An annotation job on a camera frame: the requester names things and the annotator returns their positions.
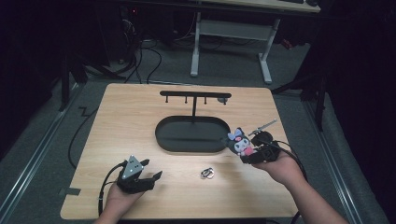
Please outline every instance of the cable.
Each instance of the cable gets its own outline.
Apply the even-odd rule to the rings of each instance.
[[[273,141],[273,142],[276,142],[276,143],[283,143],[283,144],[287,145],[288,147],[290,147],[290,150],[286,150],[286,149],[283,148],[283,147],[279,147],[279,146],[277,146],[277,145],[271,144],[271,143],[269,143],[269,142],[267,142],[267,141],[265,141],[265,140],[263,140],[263,139],[261,139],[261,138],[259,138],[259,141],[260,141],[261,143],[265,144],[265,145],[268,145],[268,146],[270,146],[270,147],[275,147],[275,148],[277,148],[277,149],[279,149],[279,150],[285,152],[286,154],[288,154],[292,159],[294,159],[294,160],[296,161],[296,163],[297,163],[298,166],[300,167],[301,172],[303,173],[303,176],[304,176],[305,180],[308,181],[308,177],[307,177],[307,175],[306,175],[305,168],[304,168],[303,164],[301,163],[300,159],[297,157],[297,154],[295,153],[295,151],[294,151],[294,149],[291,147],[291,145],[289,145],[289,144],[287,144],[287,143],[285,143],[285,142],[282,142],[282,141],[276,141],[276,140]]]
[[[178,45],[178,46],[181,46],[181,47],[189,47],[189,46],[192,46],[192,45],[194,45],[195,44],[195,41],[194,41],[194,39],[191,39],[191,40],[189,40],[190,38],[192,38],[193,37],[193,35],[191,35],[191,36],[187,36],[187,37],[185,37],[185,38],[183,38],[183,39],[178,39],[177,41],[175,41],[174,42],[174,44],[176,44],[176,45]],[[187,44],[180,44],[180,43],[178,43],[178,42],[182,42],[182,41],[189,41]]]
[[[123,67],[123,68],[121,68],[121,69],[119,69],[117,71],[114,71],[114,72],[110,71],[109,69],[104,68],[103,66],[99,66],[99,65],[96,65],[96,67],[94,67],[94,69],[96,71],[98,71],[98,72],[91,70],[87,66],[84,66],[84,70],[87,73],[89,73],[91,75],[94,75],[94,76],[108,75],[106,70],[110,71],[114,75],[119,75],[119,74],[122,74],[122,73],[124,73],[124,72],[126,72],[128,70],[131,70],[135,66],[135,62],[136,62],[135,56],[134,56],[134,40],[135,39],[136,39],[136,36],[134,36],[134,39],[131,41],[131,42],[133,42],[133,44],[130,44],[130,46],[127,48],[126,55],[127,55],[127,57],[128,57],[128,55],[131,55],[131,56],[129,56],[131,59],[130,59],[130,61],[128,62],[128,64],[125,67]]]
[[[140,77],[139,73],[137,72],[137,68],[138,68],[138,67],[140,66],[140,64],[142,63],[142,58],[143,58],[141,44],[140,44],[139,49],[140,49],[140,50],[139,50],[139,52],[140,52],[139,63],[135,65],[134,71],[132,71],[131,74],[130,74],[127,78],[125,78],[124,83],[127,83],[127,82],[129,81],[129,79],[132,77],[132,75],[134,74],[134,72],[136,72],[136,76],[137,76],[137,78],[138,78],[140,84],[142,84],[142,78]]]
[[[117,181],[110,181],[110,182],[107,182],[106,185],[114,184],[114,183],[117,183]]]
[[[224,42],[231,43],[231,44],[238,45],[238,46],[252,45],[252,44],[259,42],[259,40],[255,40],[255,39],[248,39],[248,40],[244,39],[244,41],[246,41],[244,43],[238,43],[234,40],[235,40],[235,38],[224,38]]]
[[[283,141],[278,141],[278,140],[274,140],[273,142],[285,144],[286,146],[288,146],[290,148],[290,151],[292,151],[294,154],[296,154],[294,148],[289,143],[286,143],[286,142],[283,142]]]
[[[194,22],[195,22],[196,17],[197,17],[197,13],[194,12],[194,16],[192,17],[192,22],[191,22],[191,26],[190,26],[189,31],[185,35],[183,35],[181,38],[175,39],[174,41],[182,40],[182,39],[185,39],[185,38],[190,38],[191,36],[193,36],[193,35],[190,35],[190,33],[191,33],[191,30],[192,30],[192,27],[194,26]]]
[[[294,217],[293,217],[293,219],[291,220],[291,223],[290,223],[290,224],[296,223],[299,217],[300,217],[300,212],[297,211],[296,215],[294,215]]]
[[[102,187],[100,188],[100,192],[99,192],[99,198],[98,198],[98,213],[99,216],[102,214],[103,212],[103,196],[105,194],[105,186],[108,184],[107,180],[110,177],[110,175],[117,170],[120,167],[125,167],[127,164],[127,161],[123,161],[122,163],[117,164],[115,167],[113,167],[107,174],[107,176],[105,177],[105,180],[103,181]]]
[[[158,62],[157,66],[155,66],[155,68],[148,74],[148,78],[146,79],[146,82],[147,82],[147,84],[149,84],[149,78],[157,70],[157,68],[160,66],[161,62],[163,61],[163,57],[161,56],[161,54],[158,51],[156,51],[154,49],[147,49],[147,50],[151,50],[152,52],[158,54],[158,56],[160,57],[160,61]]]
[[[87,120],[94,115],[97,111],[98,111],[99,107],[94,109],[91,114],[89,116],[87,116],[84,121],[82,121],[82,123],[78,126],[78,129],[76,130],[75,134],[72,137],[72,140],[70,141],[69,144],[69,149],[67,150],[67,158],[69,159],[70,165],[72,165],[72,167],[76,170],[77,166],[72,162],[72,157],[71,157],[71,148],[73,146],[74,141],[76,140],[76,136],[79,133],[79,131],[81,130],[82,126],[85,124],[85,122],[87,122]]]
[[[199,45],[199,47],[201,48],[201,49],[209,49],[209,50],[213,50],[213,49],[218,49],[218,48],[220,48],[221,46],[222,46],[222,44],[223,44],[223,41],[224,41],[224,37],[221,37],[221,36],[211,36],[212,37],[212,39],[215,39],[215,41],[212,41],[212,43],[215,43],[216,41],[219,41],[219,44],[217,45],[217,46],[215,46],[214,48],[205,48],[205,47],[203,47],[202,45],[201,45],[201,43],[200,43],[200,45]]]

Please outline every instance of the hand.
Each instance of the hand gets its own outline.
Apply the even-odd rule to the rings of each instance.
[[[124,193],[117,184],[112,184],[106,198],[105,209],[95,223],[117,223],[144,193]]]
[[[276,161],[252,164],[264,170],[276,181],[286,187],[298,181],[304,181],[304,175],[297,162],[286,152],[281,151]]]

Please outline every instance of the wooden tabletop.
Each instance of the wooden tabletop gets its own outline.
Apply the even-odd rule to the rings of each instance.
[[[320,7],[311,7],[306,2],[302,4],[279,0],[200,0],[208,3],[229,4],[244,7],[265,7],[279,10],[319,13]]]
[[[140,177],[152,177],[159,171],[163,175],[124,218],[292,217],[296,213],[295,203],[282,185],[264,171],[242,163],[228,148],[215,154],[170,153],[160,148],[154,132],[157,124],[169,116],[190,116],[192,104],[192,99],[185,104],[184,97],[169,97],[166,103],[160,91],[228,92],[232,97],[227,105],[216,98],[208,98],[205,105],[199,98],[196,116],[223,119],[232,132],[241,127],[246,133],[277,119],[266,131],[275,140],[287,142],[273,96],[265,88],[110,84],[70,185],[81,192],[66,196],[62,218],[97,218],[105,176],[131,155],[150,160]],[[202,179],[201,172],[209,167],[215,176]]]

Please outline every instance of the black cable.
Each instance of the black cable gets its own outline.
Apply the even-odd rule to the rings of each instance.
[[[294,217],[293,217],[293,219],[291,220],[291,223],[290,223],[290,224],[296,223],[299,217],[300,217],[300,212],[297,211],[296,215],[294,215]]]
[[[177,38],[177,39],[174,39],[174,40],[173,40],[173,43],[174,43],[174,44],[179,45],[179,46],[190,46],[190,45],[192,45],[192,44],[194,43],[194,42],[192,41],[189,45],[180,45],[180,44],[177,43],[177,41],[189,39],[189,38],[195,36],[195,35],[191,35],[191,31],[192,31],[192,28],[194,27],[194,24],[196,23],[196,22],[195,22],[196,17],[197,17],[197,13],[195,12],[195,13],[194,13],[194,16],[192,17],[191,26],[190,26],[189,31],[187,31],[187,33],[186,33],[185,35],[183,35],[182,37]]]
[[[155,68],[148,74],[148,78],[146,79],[146,82],[147,82],[147,84],[149,84],[149,78],[157,70],[157,68],[160,66],[161,62],[163,61],[163,57],[161,56],[161,54],[157,50],[154,50],[154,49],[146,49],[146,50],[151,50],[152,52],[158,54],[158,56],[160,57],[160,61],[158,62],[157,66],[155,66]]]
[[[114,79],[123,79],[123,77],[120,77],[119,75],[115,74],[114,72],[108,70],[107,68],[103,67],[101,64],[95,63],[82,55],[74,54],[76,59],[78,59],[82,64],[88,64],[91,67],[93,67],[95,70],[103,73],[104,75],[114,78]]]
[[[117,181],[110,181],[110,182],[107,182],[106,185],[114,184],[114,183],[116,183],[116,182],[117,182]]]
[[[212,39],[215,39],[216,41],[217,41],[217,40],[219,41],[219,44],[218,44],[217,46],[215,46],[214,48],[205,48],[205,47],[203,47],[203,46],[201,45],[201,43],[200,43],[199,47],[200,47],[201,49],[214,50],[214,49],[218,49],[218,48],[220,48],[220,47],[222,46],[223,41],[224,41],[224,37],[212,36]]]
[[[102,214],[103,212],[103,196],[105,195],[105,185],[107,185],[107,180],[110,177],[110,175],[118,168],[120,167],[125,167],[127,164],[127,161],[123,161],[122,163],[117,164],[115,167],[113,167],[107,174],[107,176],[105,177],[105,180],[103,181],[102,187],[100,188],[100,192],[99,192],[99,198],[98,198],[98,213],[99,216]]]
[[[128,62],[128,64],[127,64],[125,67],[123,67],[123,68],[121,68],[120,70],[117,70],[117,71],[115,71],[115,72],[112,72],[112,73],[114,73],[114,74],[116,74],[116,75],[119,75],[119,74],[124,73],[124,72],[126,72],[126,71],[128,71],[128,70],[131,70],[133,67],[134,67],[134,60],[131,60],[131,61]],[[97,77],[103,76],[103,75],[104,75],[104,73],[102,73],[102,72],[95,72],[95,71],[91,70],[90,68],[88,68],[87,66],[84,66],[84,70],[85,70],[87,73],[89,73],[89,74],[91,74],[91,75],[94,75],[94,76],[97,76]]]
[[[181,47],[189,47],[189,46],[192,46],[192,45],[195,44],[194,39],[193,39],[193,40],[190,40],[192,37],[194,37],[194,36],[193,36],[193,35],[191,35],[191,36],[186,36],[186,37],[184,37],[183,39],[174,40],[173,43],[176,44],[176,45],[178,45],[178,46],[181,46]],[[180,43],[178,43],[178,42],[183,42],[183,41],[188,41],[188,44],[180,44]]]
[[[139,80],[140,84],[142,84],[142,78],[140,77],[139,73],[137,72],[137,68],[142,63],[142,58],[143,58],[142,57],[142,49],[141,48],[139,48],[139,49],[140,49],[139,50],[140,51],[139,63],[135,66],[134,71],[132,71],[131,74],[127,78],[125,78],[124,83],[127,83],[129,81],[129,79],[132,77],[132,75],[134,74],[134,72],[136,72],[137,79]]]
[[[69,159],[70,165],[72,165],[74,169],[77,169],[77,166],[72,162],[71,148],[72,148],[73,143],[74,143],[74,141],[76,140],[76,136],[77,136],[77,134],[79,133],[79,131],[81,130],[82,126],[85,124],[85,122],[87,122],[87,120],[88,120],[92,115],[94,115],[94,114],[98,111],[98,108],[94,109],[94,110],[91,112],[91,114],[90,114],[89,116],[87,116],[87,117],[84,119],[84,121],[82,121],[82,123],[79,125],[78,129],[76,130],[75,134],[73,135],[72,140],[70,141],[69,149],[67,150],[67,158]]]
[[[255,39],[248,39],[248,40],[244,39],[244,40],[246,41],[245,43],[238,43],[236,41],[232,41],[231,38],[225,38],[224,42],[231,43],[231,44],[238,45],[238,46],[247,46],[247,45],[252,45],[252,44],[255,44],[256,42],[259,42],[259,40],[255,40]]]
[[[306,175],[306,171],[305,171],[305,168],[304,168],[303,164],[301,163],[300,159],[297,157],[297,154],[295,154],[294,150],[292,149],[292,147],[291,147],[289,144],[287,144],[287,143],[285,143],[285,142],[282,142],[282,141],[276,141],[276,140],[273,141],[273,142],[277,142],[277,143],[278,143],[278,142],[279,142],[279,143],[283,143],[283,144],[289,146],[289,147],[290,147],[290,151],[289,151],[289,150],[286,150],[286,149],[283,148],[283,147],[279,147],[279,146],[277,146],[277,145],[274,145],[274,144],[271,144],[271,143],[269,143],[269,142],[266,142],[265,140],[262,140],[262,139],[260,139],[260,138],[259,138],[259,141],[260,141],[261,143],[265,144],[265,145],[268,145],[268,146],[270,146],[270,147],[275,147],[275,148],[277,148],[277,149],[279,149],[279,150],[285,152],[286,154],[288,154],[292,159],[294,159],[294,160],[296,161],[297,165],[300,167],[301,172],[303,173],[303,176],[304,176],[305,180],[308,181],[308,177],[307,177],[307,175]]]

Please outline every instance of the black oval tray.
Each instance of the black oval tray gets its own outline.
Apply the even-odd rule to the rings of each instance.
[[[158,145],[171,152],[222,151],[220,138],[230,132],[228,124],[214,117],[171,116],[161,120],[155,129]]]

